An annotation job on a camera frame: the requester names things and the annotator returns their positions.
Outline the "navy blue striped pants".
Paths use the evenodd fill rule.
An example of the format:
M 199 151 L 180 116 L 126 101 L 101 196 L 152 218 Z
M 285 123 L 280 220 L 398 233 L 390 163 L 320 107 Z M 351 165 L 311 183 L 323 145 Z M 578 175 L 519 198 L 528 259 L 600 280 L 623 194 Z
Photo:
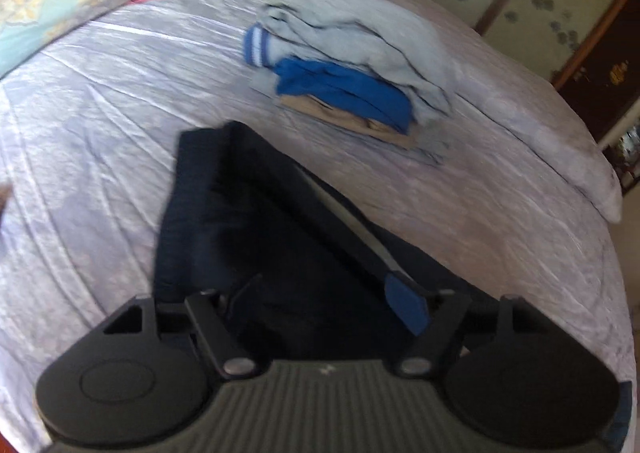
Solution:
M 224 324 L 261 369 L 276 360 L 378 360 L 393 372 L 413 340 L 386 303 L 393 271 L 429 291 L 481 291 L 245 124 L 180 135 L 154 296 L 181 303 L 201 291 L 223 295 Z M 544 318 L 547 334 L 464 348 L 444 375 L 416 380 L 500 445 L 552 451 L 596 439 L 620 451 L 631 383 Z

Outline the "white textured bedspread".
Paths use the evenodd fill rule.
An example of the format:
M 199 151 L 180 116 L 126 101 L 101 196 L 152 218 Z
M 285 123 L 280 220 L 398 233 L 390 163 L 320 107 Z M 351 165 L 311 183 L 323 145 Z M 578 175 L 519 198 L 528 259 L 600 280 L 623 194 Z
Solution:
M 49 437 L 43 369 L 146 291 L 178 135 L 248 124 L 373 222 L 491 295 L 521 294 L 622 381 L 637 374 L 606 221 L 521 140 L 454 93 L 439 164 L 321 124 L 250 87 L 259 0 L 127 5 L 50 44 L 1 83 L 1 431 Z

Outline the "tan folded garment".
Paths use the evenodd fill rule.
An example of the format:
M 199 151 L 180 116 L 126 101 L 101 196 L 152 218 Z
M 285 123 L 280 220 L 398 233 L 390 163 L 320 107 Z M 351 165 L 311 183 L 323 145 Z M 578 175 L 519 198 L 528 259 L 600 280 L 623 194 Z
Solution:
M 310 95 L 280 95 L 279 103 L 298 113 L 314 117 L 326 124 L 340 127 L 350 132 L 367 135 L 371 138 L 390 143 L 406 150 L 416 147 L 418 126 L 410 124 L 409 132 L 402 134 L 381 121 L 359 117 L 346 110 L 323 103 Z

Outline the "dark wooden cabinet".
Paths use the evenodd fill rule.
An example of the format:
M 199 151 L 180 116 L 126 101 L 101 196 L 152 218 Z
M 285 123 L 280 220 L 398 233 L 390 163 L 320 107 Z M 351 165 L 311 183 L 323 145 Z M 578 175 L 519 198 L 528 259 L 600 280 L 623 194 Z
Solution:
M 639 98 L 639 0 L 627 0 L 559 90 L 593 139 L 605 135 Z

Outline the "bright blue folded garment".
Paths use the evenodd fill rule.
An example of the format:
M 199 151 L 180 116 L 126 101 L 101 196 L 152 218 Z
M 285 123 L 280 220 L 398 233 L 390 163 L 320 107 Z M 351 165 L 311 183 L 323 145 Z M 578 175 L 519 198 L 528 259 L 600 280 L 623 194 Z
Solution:
M 278 95 L 313 96 L 352 115 L 371 119 L 401 134 L 413 121 L 409 99 L 386 81 L 335 63 L 284 58 L 273 66 Z

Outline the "grey folded garment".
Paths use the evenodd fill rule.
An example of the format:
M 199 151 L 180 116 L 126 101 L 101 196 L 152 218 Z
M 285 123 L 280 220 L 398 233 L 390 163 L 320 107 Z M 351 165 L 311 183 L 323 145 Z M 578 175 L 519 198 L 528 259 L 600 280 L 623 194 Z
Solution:
M 432 130 L 452 111 L 449 54 L 416 14 L 385 0 L 267 0 L 243 53 L 259 70 L 254 89 L 277 98 L 272 68 L 284 58 L 335 63 L 386 81 L 411 103 L 416 147 L 442 162 L 447 145 Z

